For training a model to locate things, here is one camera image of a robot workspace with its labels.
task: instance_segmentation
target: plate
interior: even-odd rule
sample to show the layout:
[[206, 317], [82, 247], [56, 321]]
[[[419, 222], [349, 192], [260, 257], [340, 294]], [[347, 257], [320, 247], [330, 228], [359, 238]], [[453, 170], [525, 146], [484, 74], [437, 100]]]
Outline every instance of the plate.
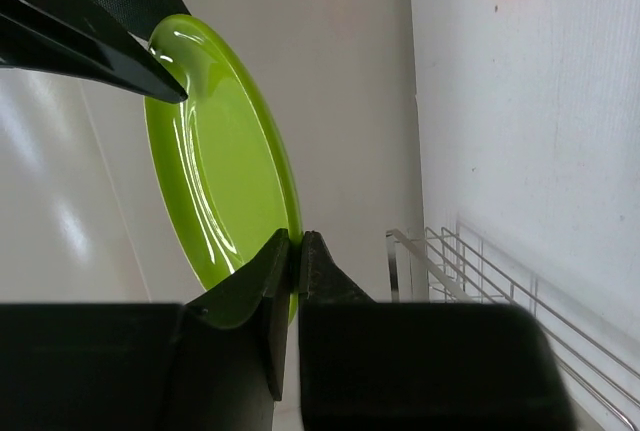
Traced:
[[[287, 228], [302, 240], [291, 168], [273, 117], [231, 48], [200, 20], [164, 19], [151, 53], [189, 98], [145, 98], [160, 189], [185, 254], [205, 289], [251, 260]], [[291, 302], [291, 316], [296, 299]]]

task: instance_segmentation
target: metal wire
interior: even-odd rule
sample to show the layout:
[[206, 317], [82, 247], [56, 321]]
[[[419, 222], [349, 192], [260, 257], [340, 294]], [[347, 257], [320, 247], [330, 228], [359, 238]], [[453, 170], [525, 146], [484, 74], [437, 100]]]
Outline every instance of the metal wire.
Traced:
[[[446, 240], [453, 239], [455, 240], [455, 248], [451, 246]], [[432, 241], [439, 241], [439, 246], [433, 244]], [[534, 289], [534, 293], [527, 290], [524, 286], [520, 285], [517, 281], [509, 277], [504, 271], [498, 268], [494, 263], [490, 260], [486, 259], [483, 254], [483, 249], [481, 248], [481, 252], [476, 251], [473, 246], [471, 246], [466, 241], [460, 239], [459, 235], [453, 233], [448, 228], [443, 227], [441, 229], [441, 234], [436, 234], [433, 229], [427, 227], [425, 228], [425, 249], [426, 253], [421, 252], [420, 248], [418, 248], [414, 244], [415, 240], [409, 240], [403, 233], [399, 230], [394, 229], [387, 232], [387, 250], [389, 251], [393, 248], [393, 256], [391, 253], [389, 256], [389, 269], [392, 270], [392, 260], [393, 260], [393, 270], [396, 273], [397, 278], [397, 265], [395, 263], [395, 245], [397, 243], [402, 244], [412, 255], [414, 255], [421, 264], [424, 265], [425, 270], [427, 271], [427, 276], [432, 274], [436, 281], [442, 285], [443, 289], [434, 288], [433, 285], [430, 286], [427, 291], [427, 295], [429, 295], [430, 291], [435, 291], [437, 293], [442, 293], [445, 297], [445, 301], [448, 299], [452, 299], [453, 301], [475, 301], [479, 300], [480, 302], [484, 302], [485, 298], [488, 302], [495, 303], [497, 299], [504, 299], [512, 304], [519, 304], [515, 300], [515, 290], [523, 292], [529, 299], [531, 304], [531, 311], [535, 314], [537, 311], [538, 305], [549, 312], [552, 316], [557, 318], [560, 322], [566, 325], [569, 329], [575, 332], [578, 336], [585, 339], [589, 344], [594, 346], [603, 355], [610, 358], [613, 362], [618, 364], [622, 369], [627, 371], [629, 374], [634, 376], [637, 379], [640, 379], [640, 373], [636, 371], [629, 364], [624, 362], [621, 358], [616, 356], [613, 352], [605, 348], [603, 345], [598, 343], [591, 336], [586, 334], [580, 328], [578, 328], [575, 324], [571, 323], [567, 320], [562, 314], [554, 310], [551, 306], [541, 300], [538, 294], [538, 281], [534, 279], [532, 282], [532, 288]], [[474, 255], [479, 260], [479, 266], [474, 265], [469, 261], [466, 250], [470, 251], [472, 255]], [[443, 272], [440, 267], [433, 262], [429, 258], [429, 251], [435, 253], [435, 255], [442, 261], [442, 267], [445, 270]], [[456, 262], [454, 263], [447, 254], [451, 256]], [[494, 280], [486, 276], [485, 265], [489, 268], [493, 269], [498, 275], [502, 278], [506, 279], [509, 285], [509, 292], [505, 292], [500, 286], [498, 286]], [[479, 278], [479, 284], [476, 283], [469, 276], [468, 270], [473, 271]], [[447, 271], [453, 271], [452, 276], [447, 275]], [[492, 289], [494, 289], [499, 294], [489, 293], [484, 289], [485, 283], [488, 284]], [[473, 298], [469, 296], [467, 291], [467, 285], [470, 288], [475, 289], [478, 292], [478, 296]], [[560, 338], [556, 333], [552, 332], [548, 329], [548, 327], [541, 324], [542, 328], [545, 330], [546, 334], [557, 342], [560, 346], [565, 348], [572, 356], [576, 357], [583, 365], [585, 365], [589, 370], [591, 370], [595, 375], [597, 375], [600, 379], [606, 382], [609, 386], [615, 389], [618, 393], [624, 396], [630, 403], [632, 403], [638, 410], [640, 410], [640, 400], [638, 400], [634, 395], [632, 395], [627, 389], [622, 387], [617, 381], [611, 378], [608, 374], [602, 371], [599, 367], [594, 365], [591, 361], [585, 358], [581, 353], [579, 353], [573, 346], [569, 345], [565, 340]], [[556, 359], [558, 362], [558, 366], [568, 375], [570, 376], [578, 385], [580, 385], [583, 389], [585, 389], [589, 395], [591, 395], [600, 405], [602, 405], [608, 412], [610, 412], [613, 416], [615, 416], [624, 426], [632, 431], [638, 431], [638, 428], [634, 424], [634, 422], [624, 414], [624, 412], [617, 407], [611, 400], [609, 400], [604, 394], [602, 394], [596, 387], [590, 383], [584, 376], [582, 376], [578, 371], [576, 371], [573, 367], [571, 367], [565, 360], [556, 355]], [[586, 413], [584, 408], [576, 403], [576, 407], [580, 409], [582, 417], [584, 419], [589, 420], [590, 422], [596, 422], [593, 418]]]

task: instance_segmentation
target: wire dish rack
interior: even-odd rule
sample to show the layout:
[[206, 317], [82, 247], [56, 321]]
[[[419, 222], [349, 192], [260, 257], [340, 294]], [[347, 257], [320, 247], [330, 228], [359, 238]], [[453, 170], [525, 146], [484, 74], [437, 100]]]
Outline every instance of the wire dish rack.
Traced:
[[549, 337], [581, 429], [638, 431], [640, 373], [629, 364], [640, 356], [634, 343], [612, 346], [618, 343], [613, 327], [463, 226], [427, 227], [418, 239], [393, 229], [386, 239], [392, 301], [525, 307]]

